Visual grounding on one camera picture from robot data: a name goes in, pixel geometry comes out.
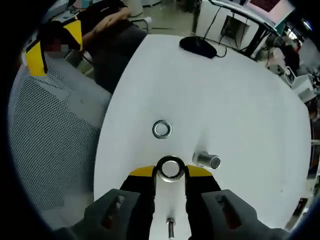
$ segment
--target floor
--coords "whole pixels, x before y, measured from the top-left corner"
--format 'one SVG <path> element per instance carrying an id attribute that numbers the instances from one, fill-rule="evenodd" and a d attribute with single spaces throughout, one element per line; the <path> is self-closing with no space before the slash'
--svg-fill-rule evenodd
<path id="1" fill-rule="evenodd" d="M 168 34 L 183 37 L 191 35 L 194 15 L 193 13 L 184 12 L 179 3 L 165 0 L 154 6 L 146 6 L 143 8 L 141 16 L 151 17 L 151 34 Z"/>

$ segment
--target white table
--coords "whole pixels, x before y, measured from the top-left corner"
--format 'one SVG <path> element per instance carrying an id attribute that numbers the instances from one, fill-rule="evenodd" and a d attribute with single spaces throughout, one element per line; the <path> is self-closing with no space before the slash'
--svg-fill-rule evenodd
<path id="1" fill-rule="evenodd" d="M 228 50 L 209 59 L 179 48 L 181 37 L 148 35 L 126 67 L 101 129 L 94 199 L 119 188 L 129 173 L 167 155 L 192 164 L 195 150 L 219 155 L 212 170 L 270 227 L 284 227 L 304 191 L 311 131 L 308 111 L 276 75 Z M 225 49 L 217 47 L 219 55 Z M 172 124 L 153 136 L 158 120 Z M 171 213 L 177 240 L 190 237 L 184 179 L 157 179 L 151 240 L 168 238 Z"/>

